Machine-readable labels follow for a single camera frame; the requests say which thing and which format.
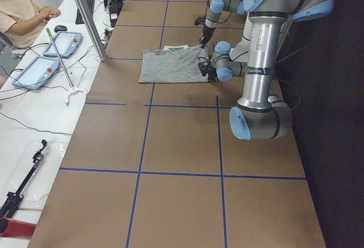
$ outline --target black wall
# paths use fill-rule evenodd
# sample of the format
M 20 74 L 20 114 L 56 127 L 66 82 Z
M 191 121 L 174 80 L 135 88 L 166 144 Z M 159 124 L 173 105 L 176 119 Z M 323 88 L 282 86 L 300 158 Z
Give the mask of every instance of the black wall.
M 323 22 L 294 27 L 286 54 L 314 39 Z M 364 0 L 336 0 L 321 36 L 276 66 L 300 91 L 293 130 L 328 248 L 364 247 L 363 27 Z M 281 87 L 294 106 L 296 91 Z

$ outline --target gray towel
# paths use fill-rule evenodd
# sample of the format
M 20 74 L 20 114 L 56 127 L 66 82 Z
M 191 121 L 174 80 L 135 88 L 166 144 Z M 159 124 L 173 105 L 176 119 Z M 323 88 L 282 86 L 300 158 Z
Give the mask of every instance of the gray towel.
M 209 58 L 208 50 L 201 46 L 186 49 L 144 50 L 140 83 L 193 83 L 207 82 L 198 69 L 198 62 Z

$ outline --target beige shirt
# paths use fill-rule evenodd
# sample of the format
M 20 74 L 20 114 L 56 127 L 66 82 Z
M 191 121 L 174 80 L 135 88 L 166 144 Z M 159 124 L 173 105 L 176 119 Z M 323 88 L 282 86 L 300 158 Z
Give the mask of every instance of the beige shirt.
M 16 23 L 33 18 L 39 14 L 40 9 L 41 6 L 34 0 L 0 0 L 0 32 L 6 35 L 13 45 L 19 48 L 29 47 L 46 26 L 45 21 L 23 36 L 8 30 Z

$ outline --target keyboard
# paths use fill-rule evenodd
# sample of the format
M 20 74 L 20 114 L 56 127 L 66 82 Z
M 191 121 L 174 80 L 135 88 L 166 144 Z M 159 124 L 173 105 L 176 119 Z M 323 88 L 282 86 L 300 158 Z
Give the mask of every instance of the keyboard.
M 95 7 L 95 0 L 86 0 L 86 4 L 87 6 L 89 7 L 89 10 L 90 10 L 90 13 L 91 13 L 91 16 L 93 16 L 93 9 Z M 85 23 L 82 16 L 81 16 L 81 13 L 80 13 L 80 10 L 77 9 L 77 15 L 76 15 L 76 21 L 75 21 L 76 24 L 83 24 Z

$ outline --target red object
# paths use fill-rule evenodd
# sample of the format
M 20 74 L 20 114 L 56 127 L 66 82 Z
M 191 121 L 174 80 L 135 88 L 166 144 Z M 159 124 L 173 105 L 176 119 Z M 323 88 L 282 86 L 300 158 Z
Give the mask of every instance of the red object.
M 31 239 L 35 227 L 36 224 L 3 217 L 0 218 L 0 237 Z

